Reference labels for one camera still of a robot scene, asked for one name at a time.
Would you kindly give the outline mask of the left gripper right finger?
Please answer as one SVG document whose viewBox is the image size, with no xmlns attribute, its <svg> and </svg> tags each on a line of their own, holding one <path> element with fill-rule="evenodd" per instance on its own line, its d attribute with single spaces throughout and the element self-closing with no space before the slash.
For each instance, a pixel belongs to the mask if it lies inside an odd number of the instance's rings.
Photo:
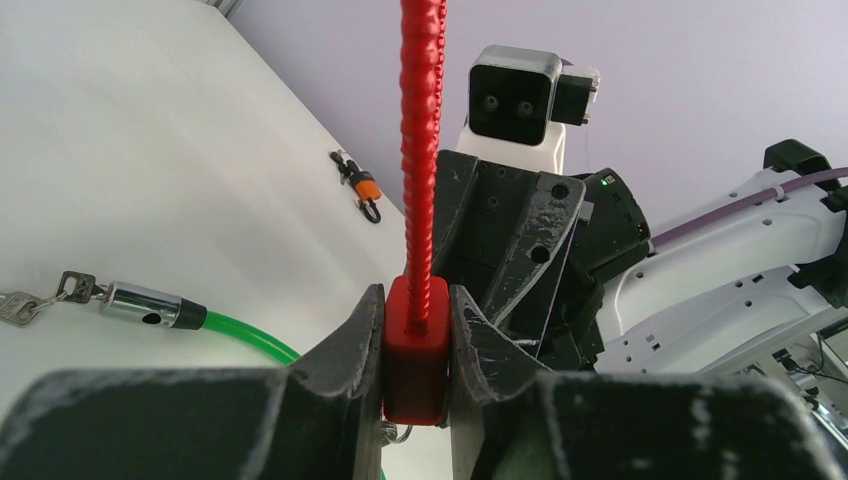
<svg viewBox="0 0 848 480">
<path fill-rule="evenodd" d="M 456 479 L 842 479 L 810 413 L 751 377 L 546 368 L 450 290 Z"/>
</svg>

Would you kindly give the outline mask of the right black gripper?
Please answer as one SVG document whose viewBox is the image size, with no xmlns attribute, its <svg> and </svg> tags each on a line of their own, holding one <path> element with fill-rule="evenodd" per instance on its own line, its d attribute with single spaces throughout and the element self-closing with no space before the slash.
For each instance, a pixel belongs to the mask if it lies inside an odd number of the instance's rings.
<svg viewBox="0 0 848 480">
<path fill-rule="evenodd" d="M 596 317 L 605 284 L 649 253 L 650 227 L 623 178 L 605 168 L 583 184 L 449 150 L 438 167 L 433 272 L 482 299 L 497 327 L 549 268 L 583 199 L 592 208 L 575 225 L 557 308 L 565 333 L 556 339 L 558 370 L 591 370 L 603 351 Z"/>
</svg>

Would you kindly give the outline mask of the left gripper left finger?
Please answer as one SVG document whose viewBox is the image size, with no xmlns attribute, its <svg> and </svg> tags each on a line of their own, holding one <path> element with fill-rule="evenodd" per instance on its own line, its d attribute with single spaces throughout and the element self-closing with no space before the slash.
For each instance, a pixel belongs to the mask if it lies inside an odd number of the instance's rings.
<svg viewBox="0 0 848 480">
<path fill-rule="evenodd" d="M 66 370 L 1 426 L 5 479 L 377 479 L 385 293 L 286 367 Z"/>
</svg>

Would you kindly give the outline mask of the red cable lock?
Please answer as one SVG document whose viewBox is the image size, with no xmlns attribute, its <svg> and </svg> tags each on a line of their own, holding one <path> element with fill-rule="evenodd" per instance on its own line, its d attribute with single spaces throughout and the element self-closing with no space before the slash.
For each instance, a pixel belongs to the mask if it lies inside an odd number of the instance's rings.
<svg viewBox="0 0 848 480">
<path fill-rule="evenodd" d="M 436 426 L 446 414 L 451 314 L 444 279 L 433 275 L 447 4 L 401 4 L 401 168 L 406 270 L 385 307 L 383 408 L 392 422 Z"/>
</svg>

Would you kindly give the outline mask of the green cable lock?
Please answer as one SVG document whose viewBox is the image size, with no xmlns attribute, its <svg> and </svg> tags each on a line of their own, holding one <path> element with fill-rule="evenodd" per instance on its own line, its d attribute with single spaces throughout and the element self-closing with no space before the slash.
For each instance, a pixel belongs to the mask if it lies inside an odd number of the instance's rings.
<svg viewBox="0 0 848 480">
<path fill-rule="evenodd" d="M 99 313 L 148 326 L 178 330 L 208 330 L 251 347 L 283 365 L 300 355 L 265 331 L 209 310 L 184 297 L 125 282 L 112 282 L 98 299 Z"/>
</svg>

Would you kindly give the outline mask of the silver key bunch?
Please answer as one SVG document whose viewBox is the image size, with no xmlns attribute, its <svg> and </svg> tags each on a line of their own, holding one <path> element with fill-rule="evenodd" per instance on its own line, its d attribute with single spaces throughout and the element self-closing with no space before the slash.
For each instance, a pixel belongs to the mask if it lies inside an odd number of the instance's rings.
<svg viewBox="0 0 848 480">
<path fill-rule="evenodd" d="M 102 300 L 109 287 L 94 275 L 65 271 L 56 292 L 41 298 L 23 291 L 1 293 L 1 321 L 17 327 L 28 326 L 39 314 L 58 303 L 87 304 Z"/>
</svg>

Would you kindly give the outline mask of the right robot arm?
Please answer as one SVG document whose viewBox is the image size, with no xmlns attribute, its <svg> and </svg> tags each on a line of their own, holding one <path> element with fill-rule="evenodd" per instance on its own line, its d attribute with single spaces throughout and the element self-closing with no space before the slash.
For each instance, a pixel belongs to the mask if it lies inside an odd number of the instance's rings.
<svg viewBox="0 0 848 480">
<path fill-rule="evenodd" d="M 437 166 L 434 273 L 552 369 L 735 372 L 847 308 L 847 171 L 798 141 L 659 234 L 610 168 Z"/>
</svg>

